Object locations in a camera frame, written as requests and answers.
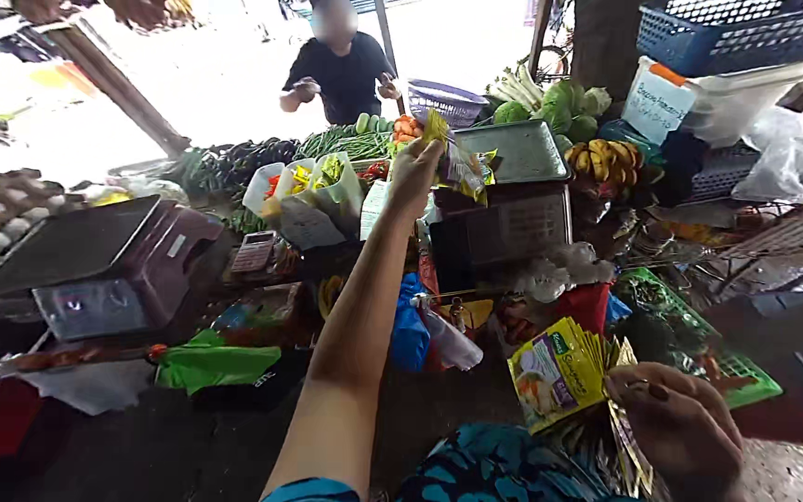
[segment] blue plastic bag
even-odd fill
[[[396,367],[405,371],[420,371],[427,358],[429,331],[423,325],[417,307],[410,304],[418,293],[426,291],[417,272],[402,276],[399,301],[395,308],[393,336],[389,345],[389,359]]]

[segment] blue plastic crate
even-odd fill
[[[685,77],[803,61],[803,0],[652,0],[637,48]]]

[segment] hand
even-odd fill
[[[605,384],[676,501],[742,500],[742,436],[711,384],[659,363],[613,368]]]
[[[302,77],[293,85],[293,90],[300,102],[308,103],[315,99],[316,94],[320,94],[321,86],[312,77]]]
[[[435,177],[435,168],[439,166],[439,157],[444,149],[438,139],[424,145],[417,138],[399,152],[393,166],[386,212],[394,213],[408,223],[423,215],[429,188]]]
[[[376,88],[376,92],[380,93],[380,96],[384,99],[398,99],[402,97],[401,92],[395,88],[393,76],[386,72],[380,74],[380,85]]]

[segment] white plastic container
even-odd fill
[[[641,56],[634,81],[654,63]],[[696,102],[681,123],[681,131],[692,132],[712,148],[735,145],[762,110],[801,81],[803,62],[686,79],[684,86],[696,93]]]

